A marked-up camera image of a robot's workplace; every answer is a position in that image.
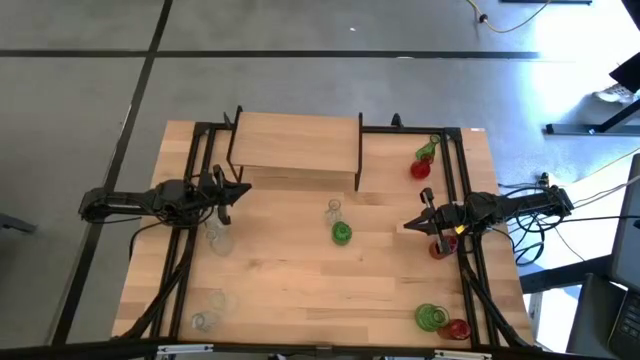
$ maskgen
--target clear cup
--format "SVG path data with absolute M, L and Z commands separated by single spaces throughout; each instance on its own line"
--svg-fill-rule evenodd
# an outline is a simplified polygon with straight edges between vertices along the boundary
M 202 311 L 193 314 L 191 327 L 200 332 L 209 332 L 220 323 L 220 315 L 212 311 Z
M 329 200 L 329 209 L 324 212 L 329 226 L 333 226 L 333 224 L 337 223 L 338 221 L 342 221 L 342 211 L 340 210 L 341 206 L 342 203 L 340 203 L 340 200 Z
M 214 253 L 227 256 L 233 251 L 233 239 L 229 234 L 229 226 L 224 225 L 218 218 L 218 208 L 213 211 L 211 217 L 204 223 L 205 236 L 209 240 L 209 246 Z

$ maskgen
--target black cable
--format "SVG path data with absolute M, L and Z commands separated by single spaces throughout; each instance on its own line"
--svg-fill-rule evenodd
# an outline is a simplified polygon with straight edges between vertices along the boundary
M 131 326 L 129 330 L 122 334 L 122 338 L 140 338 L 151 321 L 153 317 L 158 312 L 161 306 L 163 306 L 171 294 L 173 288 L 176 286 L 178 281 L 182 279 L 185 274 L 185 271 L 191 266 L 192 257 L 193 257 L 193 242 L 187 241 L 184 251 L 182 252 L 182 257 L 180 261 L 174 268 L 173 272 L 167 278 L 167 281 L 164 285 L 160 286 L 158 293 L 153 298 L 149 306 L 145 309 L 144 313 L 138 317 L 136 322 Z
M 512 249 L 514 252 L 516 251 L 516 246 L 515 246 L 515 243 L 514 243 L 514 241 L 513 241 L 513 238 L 511 237 L 511 235 L 509 235 L 508 233 L 506 233 L 506 232 L 504 232 L 504 231 L 502 231 L 502 230 L 500 230 L 500 229 L 491 228 L 491 230 L 493 230 L 493 231 L 497 231 L 497 232 L 499 232 L 500 234 L 502 234 L 502 235 L 506 236 L 506 237 L 507 237 L 507 239 L 509 239 L 509 241 L 511 241 L 511 249 Z
M 521 187 L 525 187 L 525 186 L 536 186 L 538 184 L 534 184 L 534 183 L 520 183 L 520 184 L 501 184 L 498 183 L 498 186 L 501 188 L 505 188 L 505 189 L 519 189 Z
M 150 228 L 152 228 L 152 227 L 154 227 L 156 225 L 160 225 L 160 224 L 162 224 L 162 223 L 161 222 L 157 222 L 157 223 L 153 223 L 153 224 L 150 224 L 150 225 L 147 225 L 147 226 L 143 226 L 140 229 L 136 230 L 133 233 L 133 235 L 131 235 L 131 240 L 129 240 L 129 260 L 131 260 L 131 257 L 133 256 L 133 243 L 136 240 L 136 236 L 138 236 L 138 234 L 140 234 L 141 232 L 143 232 L 143 231 L 145 231 L 147 229 L 150 229 Z
M 87 220 L 87 222 L 91 223 L 91 224 L 107 225 L 107 224 L 117 224 L 117 223 L 127 222 L 127 221 L 136 221 L 136 220 L 140 220 L 140 219 L 142 219 L 142 216 L 136 216 L 134 218 L 121 219 L 121 220 L 112 220 L 112 221 L 89 221 L 89 220 Z
M 533 216 L 533 220 L 532 220 L 532 221 L 527 225 L 527 228 L 526 228 L 526 229 L 522 229 L 522 230 L 524 230 L 524 233 L 522 234 L 522 237 L 520 238 L 520 240 L 518 241 L 518 243 L 513 247 L 513 249 L 514 249 L 514 250 L 513 250 L 513 251 L 514 251 L 514 253 L 515 253 L 515 249 L 516 249 L 516 248 L 518 248 L 518 246 L 520 246 L 520 244 L 522 243 L 522 241 L 524 240 L 524 238 L 527 236 L 527 233 L 529 233 L 529 232 L 530 232 L 529 230 L 531 230 L 531 227 L 533 226 L 533 223 L 534 223 L 534 222 L 536 222 L 537 217 L 538 217 L 538 215 L 537 215 L 537 214 L 536 214 L 536 215 L 534 215 L 534 216 Z
M 542 191 L 546 192 L 547 194 L 550 194 L 550 195 L 552 195 L 553 197 L 555 197 L 555 198 L 558 200 L 558 203 L 559 203 L 559 204 L 561 204 L 562 206 L 565 206 L 564 202 L 562 201 L 562 199 L 560 198 L 560 196 L 558 196 L 558 194 L 556 194 L 555 192 L 551 191 L 549 188 L 546 188 L 546 187 L 540 187 L 540 186 L 532 186 L 532 187 L 524 187 L 524 188 L 520 188 L 520 189 L 518 189 L 518 190 L 511 191 L 511 192 L 507 193 L 507 194 L 506 194 L 506 195 L 504 195 L 504 196 L 513 195 L 513 194 L 515 194 L 515 193 L 518 193 L 518 192 L 521 192 L 521 191 L 524 191 L 524 190 L 542 190 Z M 542 233 L 542 232 L 544 232 L 544 231 L 551 230 L 551 229 L 555 228 L 556 226 L 560 225 L 560 223 L 561 223 L 561 222 L 562 222 L 562 220 L 564 219 L 564 215 L 560 215 L 560 219 L 559 219 L 557 222 L 555 222 L 555 223 L 553 223 L 553 224 L 549 225 L 549 226 L 548 226 L 548 227 L 546 227 L 546 228 L 542 228 L 542 227 L 540 227 L 540 229 L 539 229 L 539 230 L 531 230 L 531 229 L 530 229 L 530 227 L 529 227 L 528 229 L 525 229 L 525 228 L 524 228 L 524 226 L 522 225 L 522 223 L 520 223 L 520 219 L 519 219 L 519 217 L 516 217 L 515 219 L 516 219 L 516 223 L 518 223 L 518 226 L 520 227 L 520 229 L 525 230 L 525 232 Z
M 582 219 L 569 219 L 569 220 L 563 220 L 562 222 L 607 220 L 607 219 L 640 219 L 640 215 L 600 216 L 600 217 L 582 218 Z
M 524 254 L 526 254 L 529 250 L 535 247 L 538 247 L 538 252 L 534 255 L 533 259 L 525 262 L 518 262 L 518 260 L 520 260 L 520 258 L 522 258 Z M 540 259 L 543 252 L 544 252 L 544 240 L 537 242 L 533 245 L 527 246 L 524 249 L 516 250 L 516 253 L 520 253 L 520 255 L 516 257 L 516 266 L 525 267 L 535 263 L 536 261 L 538 261 L 538 259 Z

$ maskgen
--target metal stand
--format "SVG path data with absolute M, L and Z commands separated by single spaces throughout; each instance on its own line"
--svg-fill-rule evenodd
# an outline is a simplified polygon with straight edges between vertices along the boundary
M 555 269 L 540 271 L 520 277 L 524 294 L 533 294 L 550 289 L 582 284 L 587 274 L 607 276 L 612 256 L 601 256 Z
M 32 233 L 36 231 L 36 226 L 13 216 L 0 213 L 0 229 L 15 229 L 24 233 Z
M 640 136 L 640 126 L 625 125 L 640 110 L 640 99 L 600 125 L 547 124 L 547 135 Z

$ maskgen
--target wooden tabletop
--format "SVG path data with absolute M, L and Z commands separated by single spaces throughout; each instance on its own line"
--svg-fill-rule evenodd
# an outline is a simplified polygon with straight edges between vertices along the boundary
M 182 178 L 193 126 L 187 121 L 168 123 L 152 186 Z M 486 133 L 463 129 L 462 134 L 472 189 L 497 192 Z M 212 159 L 212 164 L 223 165 L 228 177 L 224 159 L 229 139 L 229 131 L 216 132 Z M 447 201 L 439 148 L 426 180 L 416 181 L 409 175 L 416 149 L 427 141 L 426 135 L 364 134 L 357 193 L 353 176 L 345 173 L 245 169 L 243 181 L 253 188 L 229 209 L 232 253 L 216 255 L 204 231 L 198 232 L 179 338 L 470 347 L 469 341 L 447 341 L 424 332 L 413 319 L 422 303 L 444 306 L 453 318 L 465 318 L 456 257 L 433 260 L 428 245 L 434 240 L 402 227 L 423 209 L 418 196 L 423 188 L 434 189 L 436 205 Z M 462 194 L 452 143 L 450 149 L 456 191 Z M 344 219 L 354 230 L 344 247 L 331 241 L 325 220 L 331 199 L 342 202 Z M 169 228 L 155 227 L 138 236 L 114 335 L 126 331 L 157 293 L 169 234 Z M 520 336 L 531 342 L 509 240 L 489 233 L 483 237 L 483 247 L 495 303 Z M 481 308 L 476 299 L 480 338 L 487 343 Z M 217 324 L 210 331 L 191 326 L 192 316 L 199 312 L 215 314 Z M 165 312 L 162 334 L 169 327 L 167 313 L 171 311 Z
M 357 117 L 240 113 L 234 165 L 358 171 Z

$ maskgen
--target concrete floor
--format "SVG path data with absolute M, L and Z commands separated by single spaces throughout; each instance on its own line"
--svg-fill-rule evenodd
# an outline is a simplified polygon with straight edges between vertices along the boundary
M 496 26 L 538 6 L 479 5 Z M 0 0 L 0 49 L 146 49 L 161 6 Z M 501 182 L 531 181 L 543 171 L 571 182 L 640 139 L 548 137 L 541 129 L 598 123 L 618 111 L 585 95 L 611 83 L 612 64 L 639 50 L 630 45 L 640 44 L 638 34 L 618 1 L 551 5 L 505 35 L 477 28 L 463 0 L 176 1 L 162 49 L 541 51 L 551 60 L 159 59 L 117 187 L 148 187 L 167 120 L 221 121 L 238 104 L 362 111 L 370 125 L 399 112 L 407 125 L 484 127 Z M 0 232 L 0 347 L 46 341 L 85 228 L 76 214 L 80 198 L 103 179 L 141 65 L 0 58 L 0 211 L 39 225 L 32 236 Z M 71 341 L 109 337 L 136 226 L 103 231 Z

